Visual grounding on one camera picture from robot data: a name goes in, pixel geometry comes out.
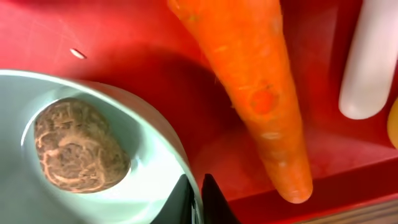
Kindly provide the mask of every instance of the yellow object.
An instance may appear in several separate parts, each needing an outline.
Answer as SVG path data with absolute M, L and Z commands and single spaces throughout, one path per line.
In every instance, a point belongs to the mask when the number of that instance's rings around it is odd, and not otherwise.
M 391 143 L 398 149 L 398 98 L 392 105 L 388 116 L 387 133 Z

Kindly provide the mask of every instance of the orange carrot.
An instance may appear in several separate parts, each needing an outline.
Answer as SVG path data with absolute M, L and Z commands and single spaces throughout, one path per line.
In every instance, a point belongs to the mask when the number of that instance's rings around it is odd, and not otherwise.
M 312 178 L 278 0 L 169 0 L 258 145 L 280 195 L 306 201 Z

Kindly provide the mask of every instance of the red tray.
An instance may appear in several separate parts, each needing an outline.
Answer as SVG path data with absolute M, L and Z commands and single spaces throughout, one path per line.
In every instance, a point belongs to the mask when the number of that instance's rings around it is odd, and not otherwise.
M 398 198 L 391 176 L 398 152 L 386 133 L 398 82 L 370 119 L 338 111 L 361 1 L 285 0 L 282 7 L 315 178 L 313 197 L 301 205 L 273 189 L 222 86 L 165 0 L 3 0 L 0 68 L 94 80 L 141 96 L 178 132 L 198 183 L 213 174 L 243 223 L 296 222 Z

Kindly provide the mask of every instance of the white handle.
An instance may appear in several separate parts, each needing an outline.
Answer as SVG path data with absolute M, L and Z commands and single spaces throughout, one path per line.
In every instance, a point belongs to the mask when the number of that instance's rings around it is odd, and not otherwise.
M 398 57 L 398 0 L 365 0 L 340 91 L 340 111 L 366 119 L 386 104 Z

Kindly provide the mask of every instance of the white bowl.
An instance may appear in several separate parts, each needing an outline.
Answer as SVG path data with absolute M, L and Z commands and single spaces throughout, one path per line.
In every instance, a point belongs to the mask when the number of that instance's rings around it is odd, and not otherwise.
M 131 170 L 118 185 L 72 194 L 44 178 L 31 124 L 42 109 L 66 97 L 95 105 L 129 153 Z M 199 188 L 177 134 L 155 108 L 132 93 L 101 83 L 0 70 L 0 129 L 2 223 L 150 223 L 182 174 L 203 214 Z

